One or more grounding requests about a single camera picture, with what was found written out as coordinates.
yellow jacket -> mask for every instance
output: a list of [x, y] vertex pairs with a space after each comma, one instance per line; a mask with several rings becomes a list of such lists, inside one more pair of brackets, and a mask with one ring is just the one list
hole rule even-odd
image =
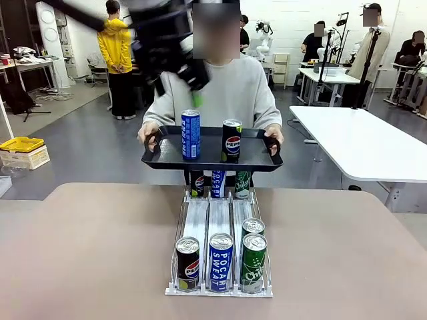
[[131, 33], [119, 19], [107, 20], [105, 29], [98, 33], [99, 48], [108, 66], [108, 72], [118, 74], [113, 65], [124, 67], [125, 73], [132, 71], [130, 44]]

blue can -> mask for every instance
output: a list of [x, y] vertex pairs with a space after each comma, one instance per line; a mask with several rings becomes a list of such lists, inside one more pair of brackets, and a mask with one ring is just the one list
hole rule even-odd
[[181, 113], [182, 157], [194, 160], [200, 156], [200, 112], [185, 110]]
[[216, 233], [209, 240], [209, 289], [224, 292], [230, 289], [228, 275], [233, 261], [233, 238]]
[[226, 172], [212, 171], [211, 196], [213, 198], [224, 198], [226, 194]]

can lid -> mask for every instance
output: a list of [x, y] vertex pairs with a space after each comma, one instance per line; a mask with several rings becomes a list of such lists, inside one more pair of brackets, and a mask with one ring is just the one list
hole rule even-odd
[[243, 125], [241, 121], [235, 119], [225, 120], [222, 124], [226, 125], [227, 127], [241, 127]]
[[259, 219], [249, 218], [243, 221], [242, 227], [249, 233], [260, 233], [264, 231], [266, 225]]
[[267, 247], [267, 239], [257, 233], [249, 233], [243, 238], [243, 244], [249, 250], [262, 251]]
[[184, 237], [176, 241], [176, 249], [181, 253], [191, 254], [199, 250], [199, 241], [193, 237]]
[[181, 115], [187, 115], [188, 117], [196, 117], [196, 116], [200, 115], [200, 112], [197, 110], [188, 109], [188, 110], [182, 111]]
[[233, 247], [233, 238], [227, 233], [216, 233], [212, 235], [209, 244], [218, 250], [227, 250]]

person in black shirt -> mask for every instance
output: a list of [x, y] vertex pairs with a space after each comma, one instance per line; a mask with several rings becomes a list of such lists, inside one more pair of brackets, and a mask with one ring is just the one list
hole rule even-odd
[[249, 47], [249, 35], [245, 29], [243, 29], [249, 22], [247, 16], [242, 15], [240, 18], [240, 52]]
[[400, 57], [402, 58], [405, 55], [423, 55], [424, 52], [426, 52], [426, 44], [424, 43], [424, 37], [424, 32], [422, 32], [421, 30], [415, 31], [412, 34], [412, 39], [403, 42], [402, 48], [400, 50]]
[[[325, 21], [319, 21], [317, 24], [325, 26]], [[319, 59], [318, 49], [322, 47], [322, 37], [314, 37], [314, 33], [310, 33], [301, 45], [301, 52], [305, 53], [302, 62], [308, 62], [310, 59]]]

person in yellow jacket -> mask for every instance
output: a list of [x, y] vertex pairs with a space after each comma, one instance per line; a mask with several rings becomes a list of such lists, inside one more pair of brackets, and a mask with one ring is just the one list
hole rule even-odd
[[108, 0], [105, 5], [108, 20], [105, 22], [105, 29], [98, 33], [98, 43], [108, 66], [109, 87], [113, 100], [112, 113], [119, 120], [130, 120], [135, 117], [131, 33], [127, 25], [119, 19], [120, 4], [116, 0]]

